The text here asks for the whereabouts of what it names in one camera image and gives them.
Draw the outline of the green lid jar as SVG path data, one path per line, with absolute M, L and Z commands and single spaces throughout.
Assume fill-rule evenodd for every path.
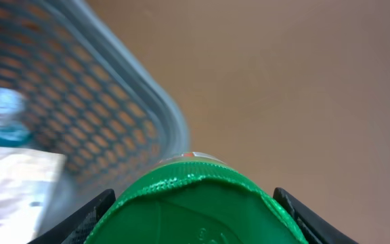
M 252 180 L 198 152 L 161 161 L 117 198 L 88 244 L 306 243 Z

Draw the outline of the beige plastic food pouch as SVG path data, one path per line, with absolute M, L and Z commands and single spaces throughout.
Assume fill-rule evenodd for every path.
M 0 244 L 36 237 L 65 160 L 57 153 L 0 147 Z

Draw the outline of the blue mouthwash bottle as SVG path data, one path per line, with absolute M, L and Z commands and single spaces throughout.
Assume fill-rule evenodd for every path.
M 0 87 L 0 147 L 21 147 L 31 132 L 23 124 L 26 98 L 16 90 Z

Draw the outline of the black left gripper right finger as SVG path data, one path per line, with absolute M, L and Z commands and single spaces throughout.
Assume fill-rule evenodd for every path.
M 283 188 L 275 188 L 273 198 L 297 223 L 309 244 L 358 244 Z

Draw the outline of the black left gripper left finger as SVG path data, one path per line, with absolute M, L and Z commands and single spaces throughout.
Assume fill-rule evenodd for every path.
M 114 191 L 107 189 L 28 244 L 83 244 L 115 201 Z

